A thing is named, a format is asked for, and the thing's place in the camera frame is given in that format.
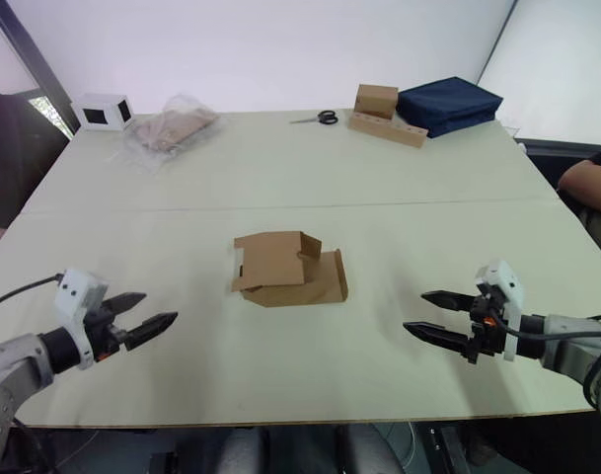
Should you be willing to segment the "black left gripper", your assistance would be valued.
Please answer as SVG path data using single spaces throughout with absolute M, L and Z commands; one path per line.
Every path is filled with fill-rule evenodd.
M 104 300 L 98 309 L 86 314 L 85 333 L 94 361 L 112 356 L 122 345 L 132 351 L 161 335 L 175 322 L 178 312 L 159 313 L 128 331 L 114 324 L 117 315 L 129 311 L 145 297 L 144 292 L 125 292 Z

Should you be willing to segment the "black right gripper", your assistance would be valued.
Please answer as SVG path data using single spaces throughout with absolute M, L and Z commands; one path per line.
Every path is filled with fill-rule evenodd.
M 447 290 L 432 290 L 420 296 L 437 307 L 468 312 L 472 330 L 470 338 L 426 322 L 404 322 L 404 329 L 424 342 L 459 353 L 472 364 L 477 362 L 479 355 L 501 354 L 506 338 L 506 332 L 501 327 L 506 322 L 506 297 L 495 285 L 480 283 L 478 289 L 481 293 L 478 296 Z

